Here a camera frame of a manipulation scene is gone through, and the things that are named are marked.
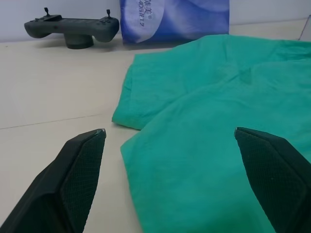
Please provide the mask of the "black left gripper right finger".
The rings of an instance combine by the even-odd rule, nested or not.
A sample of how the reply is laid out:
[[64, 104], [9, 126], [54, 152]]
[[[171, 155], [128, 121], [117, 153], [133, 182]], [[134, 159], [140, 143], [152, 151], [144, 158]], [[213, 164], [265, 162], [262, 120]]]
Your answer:
[[286, 139], [234, 132], [250, 186], [276, 233], [311, 233], [311, 163]]

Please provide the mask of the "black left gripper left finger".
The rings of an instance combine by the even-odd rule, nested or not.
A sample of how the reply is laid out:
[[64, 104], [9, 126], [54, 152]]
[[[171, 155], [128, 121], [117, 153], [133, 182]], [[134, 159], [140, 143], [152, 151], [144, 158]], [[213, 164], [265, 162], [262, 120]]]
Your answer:
[[0, 233], [83, 233], [97, 190], [105, 129], [65, 143], [33, 180]]

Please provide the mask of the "green fabric garment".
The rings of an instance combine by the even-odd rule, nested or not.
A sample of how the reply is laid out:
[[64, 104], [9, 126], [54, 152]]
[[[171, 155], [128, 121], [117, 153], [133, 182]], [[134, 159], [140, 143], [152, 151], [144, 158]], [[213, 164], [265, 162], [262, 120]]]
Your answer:
[[114, 123], [143, 233], [275, 233], [234, 130], [289, 140], [311, 162], [311, 42], [210, 35], [138, 54]]

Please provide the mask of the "dark grey round stand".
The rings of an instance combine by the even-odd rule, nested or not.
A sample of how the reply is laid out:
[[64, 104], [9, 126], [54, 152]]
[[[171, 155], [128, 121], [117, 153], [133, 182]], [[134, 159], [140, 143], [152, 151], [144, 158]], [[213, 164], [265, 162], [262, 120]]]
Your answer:
[[87, 49], [94, 46], [91, 35], [64, 34], [67, 48], [72, 50]]

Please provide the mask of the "grey remote controller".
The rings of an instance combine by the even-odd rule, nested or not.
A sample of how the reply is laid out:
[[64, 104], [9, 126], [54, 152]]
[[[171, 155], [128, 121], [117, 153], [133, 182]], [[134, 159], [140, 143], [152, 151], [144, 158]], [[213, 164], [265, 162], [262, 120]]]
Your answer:
[[120, 29], [119, 20], [110, 16], [100, 19], [63, 18], [61, 15], [46, 14], [24, 24], [32, 38], [44, 38], [52, 33], [93, 36], [97, 41], [110, 42]]

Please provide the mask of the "blue tissue pack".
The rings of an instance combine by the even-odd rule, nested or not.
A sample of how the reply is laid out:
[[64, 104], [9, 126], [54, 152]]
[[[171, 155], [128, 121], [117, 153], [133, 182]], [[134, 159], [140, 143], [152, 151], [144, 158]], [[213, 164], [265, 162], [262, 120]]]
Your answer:
[[127, 44], [196, 40], [229, 33], [229, 0], [120, 0]]

